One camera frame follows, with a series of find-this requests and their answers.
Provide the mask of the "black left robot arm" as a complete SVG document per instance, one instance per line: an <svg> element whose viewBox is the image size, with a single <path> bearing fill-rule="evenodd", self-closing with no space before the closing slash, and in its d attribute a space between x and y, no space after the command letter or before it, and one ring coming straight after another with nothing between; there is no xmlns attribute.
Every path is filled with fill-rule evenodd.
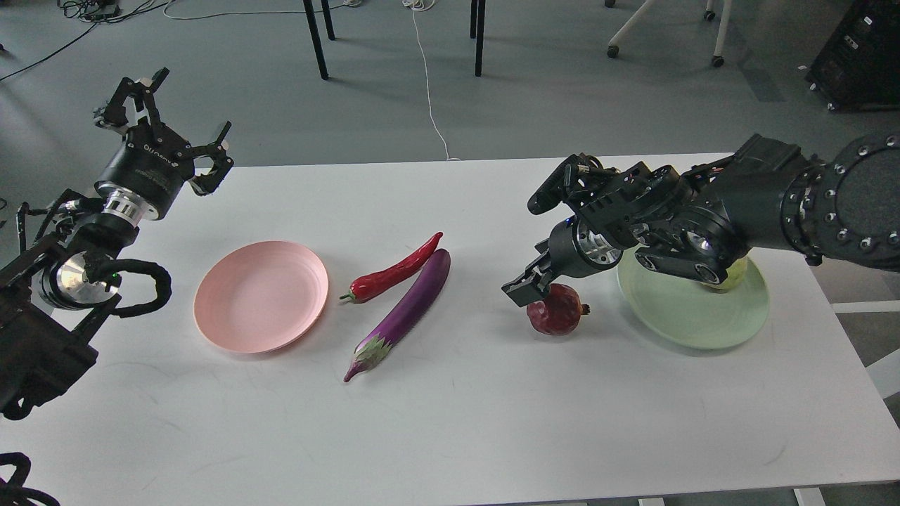
<svg viewBox="0 0 900 506"><path fill-rule="evenodd" d="M193 146L167 126L155 93L168 76L122 78L94 124L122 137L90 197L67 189L51 205L21 204L20 253L2 268L2 417L22 420L67 393L96 364L90 342L109 317L160 310L172 295L166 268L123 259L139 222L163 219L185 185L211 195L228 175L230 122Z"/></svg>

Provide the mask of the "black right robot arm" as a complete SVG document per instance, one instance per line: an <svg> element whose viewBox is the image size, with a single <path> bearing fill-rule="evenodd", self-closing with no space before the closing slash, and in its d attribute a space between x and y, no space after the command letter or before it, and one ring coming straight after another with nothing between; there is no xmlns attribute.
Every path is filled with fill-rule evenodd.
<svg viewBox="0 0 900 506"><path fill-rule="evenodd" d="M502 290L524 307L561 276L614 268L628 249L648 271L711 285L755 247L797 251L810 266L829 257L897 272L898 176L897 131L849 142L830 162L755 134L682 174L642 162L620 171L573 154L527 203L534 215L566 205L572 217Z"/></svg>

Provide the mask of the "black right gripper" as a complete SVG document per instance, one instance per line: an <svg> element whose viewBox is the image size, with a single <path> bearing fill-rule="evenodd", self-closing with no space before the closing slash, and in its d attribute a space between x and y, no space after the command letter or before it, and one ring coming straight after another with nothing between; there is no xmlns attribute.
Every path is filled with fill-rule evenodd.
<svg viewBox="0 0 900 506"><path fill-rule="evenodd" d="M560 222L549 238L534 248L538 257L526 266L523 275L501 288L518 307L547 298L556 274L587 278L614 268L623 255L623 250L613 247L604 236L589 230L580 220Z"/></svg>

